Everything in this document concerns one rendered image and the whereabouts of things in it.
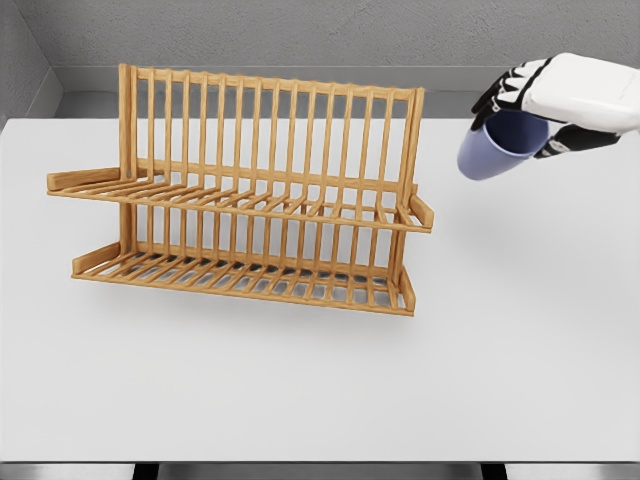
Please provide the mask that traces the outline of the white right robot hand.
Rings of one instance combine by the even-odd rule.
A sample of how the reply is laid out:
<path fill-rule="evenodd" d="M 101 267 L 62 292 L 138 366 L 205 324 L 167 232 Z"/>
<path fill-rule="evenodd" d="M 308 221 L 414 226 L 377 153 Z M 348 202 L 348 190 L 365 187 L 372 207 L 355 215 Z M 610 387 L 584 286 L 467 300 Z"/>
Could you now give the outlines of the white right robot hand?
<path fill-rule="evenodd" d="M 471 129 L 500 110 L 564 125 L 537 158 L 613 145 L 628 132 L 640 132 L 640 69 L 568 52 L 527 61 L 480 96 L 471 108 Z"/>

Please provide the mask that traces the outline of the blue cup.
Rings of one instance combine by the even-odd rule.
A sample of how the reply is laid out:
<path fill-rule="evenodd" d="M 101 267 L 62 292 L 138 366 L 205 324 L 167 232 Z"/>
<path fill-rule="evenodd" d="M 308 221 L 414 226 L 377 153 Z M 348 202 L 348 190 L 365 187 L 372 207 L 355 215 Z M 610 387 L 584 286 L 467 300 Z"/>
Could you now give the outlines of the blue cup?
<path fill-rule="evenodd" d="M 527 112 L 500 110 L 468 131 L 457 165 L 469 179 L 483 180 L 516 167 L 537 153 L 550 136 L 549 122 Z"/>

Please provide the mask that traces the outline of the wooden two-tier dish rack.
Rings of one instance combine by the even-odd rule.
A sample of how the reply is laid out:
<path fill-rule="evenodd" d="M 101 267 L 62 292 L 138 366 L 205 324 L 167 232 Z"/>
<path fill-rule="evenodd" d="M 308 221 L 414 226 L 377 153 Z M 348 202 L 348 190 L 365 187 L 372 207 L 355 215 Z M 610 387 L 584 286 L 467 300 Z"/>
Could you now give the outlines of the wooden two-tier dish rack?
<path fill-rule="evenodd" d="M 119 163 L 52 173 L 50 194 L 114 202 L 95 280 L 410 316 L 407 235 L 425 92 L 119 68 Z"/>

